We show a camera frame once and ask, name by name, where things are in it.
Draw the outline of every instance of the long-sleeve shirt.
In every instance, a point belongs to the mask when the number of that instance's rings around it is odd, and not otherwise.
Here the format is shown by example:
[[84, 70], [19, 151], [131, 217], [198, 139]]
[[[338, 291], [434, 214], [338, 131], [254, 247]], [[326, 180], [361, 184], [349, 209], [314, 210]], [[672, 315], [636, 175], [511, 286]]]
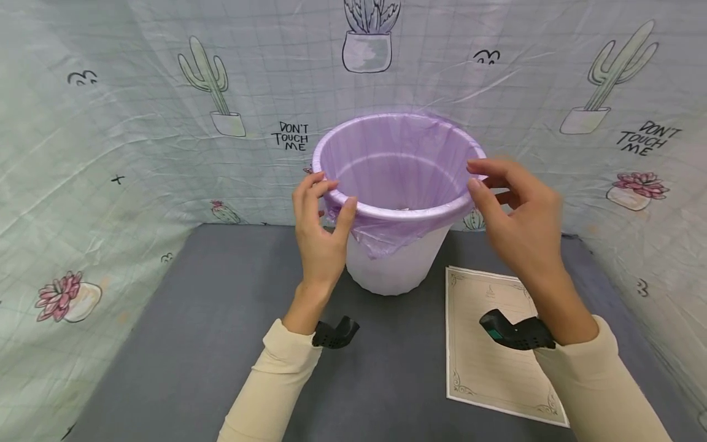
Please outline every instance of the long-sleeve shirt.
[[[670, 442], [665, 428], [619, 358], [616, 337], [595, 316], [590, 342], [536, 349], [579, 442]], [[289, 332], [280, 320], [263, 339], [252, 368], [221, 428], [218, 442], [278, 442], [295, 402], [322, 354], [312, 335]]]

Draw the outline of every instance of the wrist tracker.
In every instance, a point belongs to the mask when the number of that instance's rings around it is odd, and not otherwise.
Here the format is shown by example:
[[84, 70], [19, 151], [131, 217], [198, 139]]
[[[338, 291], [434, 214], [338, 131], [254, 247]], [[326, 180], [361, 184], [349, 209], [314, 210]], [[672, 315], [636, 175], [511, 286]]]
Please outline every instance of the wrist tracker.
[[509, 349], [555, 348], [555, 339], [540, 318], [528, 318], [511, 324], [499, 309], [494, 308], [481, 317], [479, 324], [497, 344]]
[[328, 349], [341, 349], [349, 345], [359, 328], [358, 323], [348, 316], [344, 316], [339, 321], [337, 328], [319, 321], [312, 338], [312, 345]]

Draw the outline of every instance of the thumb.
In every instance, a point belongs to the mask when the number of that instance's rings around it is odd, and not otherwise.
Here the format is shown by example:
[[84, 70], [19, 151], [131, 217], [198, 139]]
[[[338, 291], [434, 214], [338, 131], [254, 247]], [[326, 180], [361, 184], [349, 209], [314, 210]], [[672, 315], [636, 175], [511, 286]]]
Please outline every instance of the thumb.
[[356, 205], [358, 204], [358, 198], [351, 197], [346, 200], [344, 206], [339, 212], [339, 217], [337, 218], [337, 227], [334, 229], [333, 236], [343, 243], [349, 239], [349, 232], [351, 232], [351, 227], [354, 225], [354, 219], [356, 218]]
[[467, 183], [469, 194], [474, 200], [477, 209], [484, 216], [486, 224], [493, 225], [494, 223], [502, 222], [506, 217], [506, 213], [501, 208], [501, 204], [496, 199], [495, 194], [489, 189], [483, 181], [476, 178], [471, 178]]

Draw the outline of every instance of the paper sheet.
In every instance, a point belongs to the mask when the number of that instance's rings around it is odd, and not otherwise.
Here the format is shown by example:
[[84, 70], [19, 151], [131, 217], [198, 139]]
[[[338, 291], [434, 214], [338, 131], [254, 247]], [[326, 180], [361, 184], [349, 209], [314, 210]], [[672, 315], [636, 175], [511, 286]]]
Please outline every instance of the paper sheet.
[[495, 343], [479, 324], [494, 308], [513, 324], [537, 311], [517, 278], [447, 268], [447, 398], [569, 427], [532, 351]]

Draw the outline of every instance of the person's left hand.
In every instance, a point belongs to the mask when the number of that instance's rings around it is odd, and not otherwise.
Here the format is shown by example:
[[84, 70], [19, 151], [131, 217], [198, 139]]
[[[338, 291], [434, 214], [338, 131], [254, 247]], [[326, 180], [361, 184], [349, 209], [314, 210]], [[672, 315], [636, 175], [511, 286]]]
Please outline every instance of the person's left hand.
[[308, 175], [292, 194], [295, 235], [302, 257], [303, 278], [282, 323], [291, 332], [311, 335], [346, 264], [346, 243], [356, 216], [356, 198], [349, 198], [339, 212], [337, 227], [327, 232], [320, 224], [319, 198], [336, 189], [324, 173]]
[[327, 232], [320, 224], [319, 198], [336, 189], [338, 181], [325, 180], [324, 173], [308, 175], [292, 194], [295, 233], [302, 256], [303, 284], [331, 292], [346, 264], [346, 242], [356, 215], [356, 198], [341, 208], [337, 227]]

